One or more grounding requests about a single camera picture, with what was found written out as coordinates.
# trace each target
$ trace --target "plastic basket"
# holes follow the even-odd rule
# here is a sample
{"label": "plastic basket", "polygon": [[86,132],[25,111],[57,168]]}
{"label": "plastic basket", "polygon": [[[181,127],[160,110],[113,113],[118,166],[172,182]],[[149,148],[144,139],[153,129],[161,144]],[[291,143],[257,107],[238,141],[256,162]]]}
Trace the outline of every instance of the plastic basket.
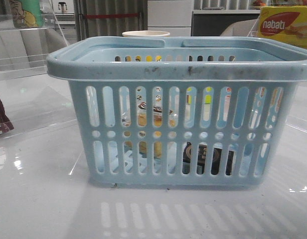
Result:
{"label": "plastic basket", "polygon": [[262,181],[275,154],[307,50],[247,37],[94,37],[47,66],[69,81],[97,181],[244,186]]}

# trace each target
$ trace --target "metal wall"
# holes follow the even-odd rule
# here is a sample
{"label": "metal wall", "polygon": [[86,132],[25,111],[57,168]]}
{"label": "metal wall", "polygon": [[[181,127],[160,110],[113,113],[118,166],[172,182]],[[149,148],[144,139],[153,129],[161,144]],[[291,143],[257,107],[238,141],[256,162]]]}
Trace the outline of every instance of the metal wall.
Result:
{"label": "metal wall", "polygon": [[78,40],[92,36],[122,36],[147,26],[146,0],[74,0]]}

